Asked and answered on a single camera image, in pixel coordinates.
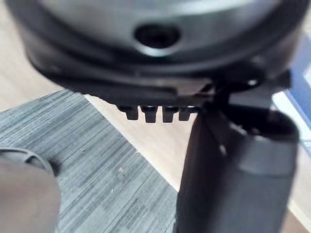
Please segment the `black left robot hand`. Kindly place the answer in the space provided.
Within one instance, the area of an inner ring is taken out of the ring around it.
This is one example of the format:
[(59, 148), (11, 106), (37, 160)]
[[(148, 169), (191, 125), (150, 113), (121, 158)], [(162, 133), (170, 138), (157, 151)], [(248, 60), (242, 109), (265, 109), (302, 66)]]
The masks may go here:
[(148, 123), (197, 117), (176, 233), (278, 233), (299, 131), (291, 86), (308, 0), (8, 0), (32, 66)]

